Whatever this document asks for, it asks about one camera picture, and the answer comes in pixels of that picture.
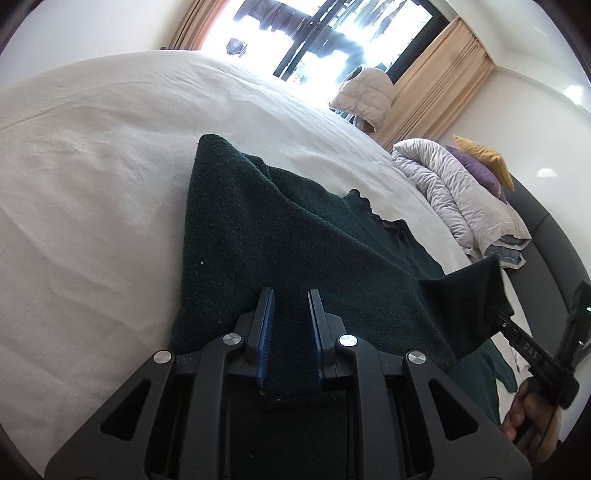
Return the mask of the person right hand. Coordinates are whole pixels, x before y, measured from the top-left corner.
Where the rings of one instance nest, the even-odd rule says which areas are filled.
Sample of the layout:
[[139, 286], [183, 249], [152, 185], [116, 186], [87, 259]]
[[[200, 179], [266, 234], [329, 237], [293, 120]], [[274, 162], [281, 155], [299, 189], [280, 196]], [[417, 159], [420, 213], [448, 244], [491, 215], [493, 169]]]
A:
[[562, 421], [562, 410], [555, 409], [538, 392], [533, 377], [525, 380], [513, 398], [501, 430], [513, 442], [518, 429], [528, 423], [533, 431], [531, 441], [519, 450], [533, 468], [545, 463], [556, 451]]

